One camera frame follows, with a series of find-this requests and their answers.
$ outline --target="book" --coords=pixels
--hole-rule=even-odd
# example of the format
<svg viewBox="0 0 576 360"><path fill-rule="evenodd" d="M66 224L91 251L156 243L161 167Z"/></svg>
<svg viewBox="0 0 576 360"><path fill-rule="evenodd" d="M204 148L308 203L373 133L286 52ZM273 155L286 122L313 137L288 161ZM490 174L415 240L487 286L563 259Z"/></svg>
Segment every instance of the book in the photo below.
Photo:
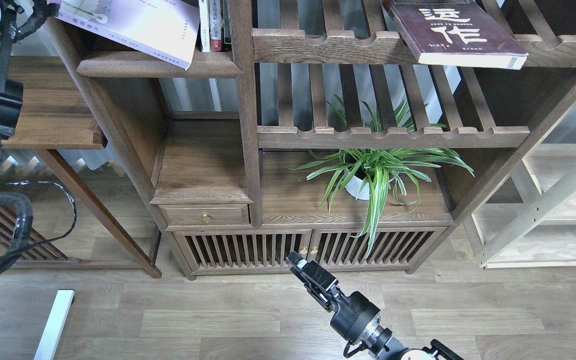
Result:
<svg viewBox="0 0 576 360"><path fill-rule="evenodd" d="M210 51L213 53L222 50L223 28L222 0L210 0Z"/></svg>
<svg viewBox="0 0 576 360"><path fill-rule="evenodd" d="M210 0L199 0L199 39L201 51L210 52Z"/></svg>
<svg viewBox="0 0 576 360"><path fill-rule="evenodd" d="M182 0L51 0L57 18L188 70L199 9Z"/></svg>
<svg viewBox="0 0 576 360"><path fill-rule="evenodd" d="M420 64L519 70L528 52L474 0L382 0Z"/></svg>

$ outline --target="potted plant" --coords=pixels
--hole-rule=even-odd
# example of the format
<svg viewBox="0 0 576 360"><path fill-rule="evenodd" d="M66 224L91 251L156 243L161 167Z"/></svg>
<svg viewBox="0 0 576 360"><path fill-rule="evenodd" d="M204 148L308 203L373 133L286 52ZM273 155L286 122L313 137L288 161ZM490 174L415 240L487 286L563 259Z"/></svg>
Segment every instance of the potted plant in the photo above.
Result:
<svg viewBox="0 0 576 360"><path fill-rule="evenodd" d="M334 97L341 105L341 109L337 109L328 101L326 102L332 107L339 118L347 124L346 114L343 111L344 101L338 95ZM379 114L374 112L368 103L365 101L361 102L370 114L370 123L366 124L363 119L362 123L364 123L364 126L370 126L373 132L381 132L382 125ZM395 121L398 127L406 128L409 132L415 130L412 117L410 116L410 108L405 100L402 100L395 109ZM443 127L441 124L435 124L435 126ZM462 160L457 152L449 148L341 148L339 151L324 157L317 157L312 151L310 151L310 153L313 157L317 158L317 160L292 170L311 169L323 164L328 164L306 176L306 180L311 180L324 173L332 173L332 177L320 203L320 205L323 205L326 200L330 199L328 212L330 212L333 200L340 189L346 189L357 199L364 198L364 195L361 193L367 189L369 194L368 210L363 228L358 235L358 237L360 237L361 235L368 234L366 257L368 257L373 250L379 219L386 206L386 200L391 188L393 198L400 205L409 206L416 204L412 210L404 214L413 212L417 205L419 205L419 201L421 201L419 180L431 182L432 179L416 168L439 168L441 167L440 164L450 164L462 167L474 176L473 169ZM404 183L404 179L406 178L416 187L417 201L402 202L399 199L398 194L406 196L409 193ZM357 190L357 187L358 193L351 192L353 190L352 188Z"/></svg>

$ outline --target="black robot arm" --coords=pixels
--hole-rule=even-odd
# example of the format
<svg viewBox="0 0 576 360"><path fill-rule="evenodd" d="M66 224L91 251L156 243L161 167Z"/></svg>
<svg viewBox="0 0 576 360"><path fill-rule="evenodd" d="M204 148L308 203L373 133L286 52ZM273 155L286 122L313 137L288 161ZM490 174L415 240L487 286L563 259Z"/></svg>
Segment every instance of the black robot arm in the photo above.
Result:
<svg viewBox="0 0 576 360"><path fill-rule="evenodd" d="M334 312L330 326L347 341L343 356L350 358L359 351L368 350L377 360L463 360L447 346L434 339L431 347L408 348L383 328L380 309L361 292L346 296L338 286L338 280L316 261L306 261L296 251L286 258L292 265L290 271L301 280L306 291L327 312Z"/></svg>

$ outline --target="chinese characters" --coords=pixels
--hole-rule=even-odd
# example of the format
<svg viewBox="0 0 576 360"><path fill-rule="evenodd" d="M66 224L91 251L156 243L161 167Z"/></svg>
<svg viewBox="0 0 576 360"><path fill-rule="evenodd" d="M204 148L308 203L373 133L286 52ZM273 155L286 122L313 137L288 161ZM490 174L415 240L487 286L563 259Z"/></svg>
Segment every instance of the chinese characters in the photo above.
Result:
<svg viewBox="0 0 576 360"><path fill-rule="evenodd" d="M461 11L451 8L439 9L419 9L426 21L433 21L430 30L443 35L448 44L454 44L455 40L460 40L465 45L470 43L487 43L486 38L482 38L480 29L473 28L470 18L461 18Z"/></svg>

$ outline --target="cabinet door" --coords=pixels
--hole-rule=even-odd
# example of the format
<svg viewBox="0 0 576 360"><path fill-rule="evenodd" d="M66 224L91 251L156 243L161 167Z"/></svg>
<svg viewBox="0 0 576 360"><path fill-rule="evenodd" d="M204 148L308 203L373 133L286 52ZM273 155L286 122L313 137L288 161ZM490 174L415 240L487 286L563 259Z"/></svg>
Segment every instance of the cabinet door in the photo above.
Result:
<svg viewBox="0 0 576 360"><path fill-rule="evenodd" d="M308 249L311 230L245 232L174 232L174 237L199 274L262 273L288 269L290 251Z"/></svg>
<svg viewBox="0 0 576 360"><path fill-rule="evenodd" d="M329 270L407 268L444 230L445 227L380 228L368 256L368 237L357 236L359 228L313 230L308 260L316 260Z"/></svg>

